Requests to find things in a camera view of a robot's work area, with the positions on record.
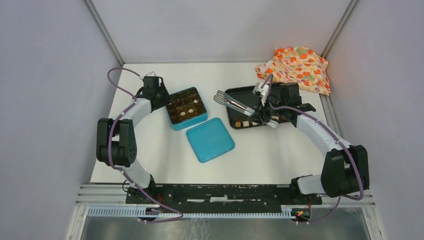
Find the floral orange cloth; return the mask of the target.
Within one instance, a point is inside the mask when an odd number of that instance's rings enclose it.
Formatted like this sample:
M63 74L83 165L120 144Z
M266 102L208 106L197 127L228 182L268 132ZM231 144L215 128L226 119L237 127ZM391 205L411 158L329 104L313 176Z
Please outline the floral orange cloth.
M273 75L274 83L297 83L301 90L328 96L328 65L325 58L308 47L286 47L276 49L272 59L257 65L255 72L263 80Z

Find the steel tongs with white handle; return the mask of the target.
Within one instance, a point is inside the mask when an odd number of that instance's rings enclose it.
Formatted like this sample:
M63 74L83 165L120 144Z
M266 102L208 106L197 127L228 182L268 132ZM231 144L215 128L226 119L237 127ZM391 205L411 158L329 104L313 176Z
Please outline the steel tongs with white handle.
M261 125L268 125L272 128L276 128L278 126L278 122L273 120L271 117L268 118L266 112L264 112L265 108L263 106L256 106L255 109L248 107L244 103L234 99L227 93L218 90L216 94L213 96L213 100L225 107L233 109L239 113L247 116L247 119L253 121L255 123Z

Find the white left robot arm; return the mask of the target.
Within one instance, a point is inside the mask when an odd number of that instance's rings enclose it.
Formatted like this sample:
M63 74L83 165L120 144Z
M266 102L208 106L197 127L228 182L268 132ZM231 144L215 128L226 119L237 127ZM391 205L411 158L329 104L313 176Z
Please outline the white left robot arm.
M153 176L137 160L135 127L152 112L170 104L171 97L161 76L144 76L143 86L131 95L130 104L112 118L101 118L96 130L96 159L119 171L130 186L138 189L145 204L153 203L157 190Z

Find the teal tin lid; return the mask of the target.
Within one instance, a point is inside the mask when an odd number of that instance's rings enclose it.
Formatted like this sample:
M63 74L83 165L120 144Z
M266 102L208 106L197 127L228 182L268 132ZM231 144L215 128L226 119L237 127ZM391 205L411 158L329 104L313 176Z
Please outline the teal tin lid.
M197 160L202 164L232 151L236 146L218 117L187 130L186 136Z

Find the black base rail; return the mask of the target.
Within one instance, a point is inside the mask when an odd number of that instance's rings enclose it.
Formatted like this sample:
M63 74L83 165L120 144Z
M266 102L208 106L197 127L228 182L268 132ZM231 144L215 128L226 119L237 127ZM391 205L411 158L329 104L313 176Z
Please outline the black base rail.
M282 206L321 205L321 197L283 184L170 184L146 189L156 201L184 214L270 214Z

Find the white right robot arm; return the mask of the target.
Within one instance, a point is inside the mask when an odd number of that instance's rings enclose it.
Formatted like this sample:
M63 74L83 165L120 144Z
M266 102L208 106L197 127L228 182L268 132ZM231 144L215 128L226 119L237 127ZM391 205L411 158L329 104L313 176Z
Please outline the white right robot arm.
M289 189L289 199L302 204L311 194L346 197L359 201L369 187L368 153L362 145L352 145L339 136L309 103L303 103L296 83L257 83L253 94L258 97L249 116L262 125L276 128L273 117L283 117L303 132L324 156L319 175L298 177Z

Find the black chocolate tray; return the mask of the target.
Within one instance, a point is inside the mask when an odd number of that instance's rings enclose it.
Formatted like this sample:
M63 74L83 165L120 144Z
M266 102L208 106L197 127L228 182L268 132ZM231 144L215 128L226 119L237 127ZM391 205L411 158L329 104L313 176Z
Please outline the black chocolate tray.
M235 100L240 101L241 103L247 105L250 108L254 108L256 105L261 103L261 98L253 93L254 86L244 86L244 87L236 87L230 88L225 91L228 95L230 95ZM272 83L270 87L270 93L268 95L268 99L275 107L279 107L283 104L296 107L302 103L302 97L300 96L299 86L296 83ZM248 117L238 111L235 111L229 107L226 108L227 116L230 126L235 130L248 129L259 127L263 125L258 125L257 123L252 123L248 121ZM279 114L275 113L275 116L279 116L282 120L282 123L290 122L292 118L292 113L287 114ZM249 126L243 127L243 122L248 121ZM241 127L236 127L235 122L240 122Z

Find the teal chocolate tin box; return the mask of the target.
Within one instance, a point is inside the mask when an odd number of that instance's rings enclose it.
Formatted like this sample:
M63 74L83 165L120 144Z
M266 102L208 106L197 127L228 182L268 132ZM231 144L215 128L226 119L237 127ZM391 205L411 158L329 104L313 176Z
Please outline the teal chocolate tin box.
M166 105L171 128L180 131L208 119L208 111L196 87L180 90L170 95Z

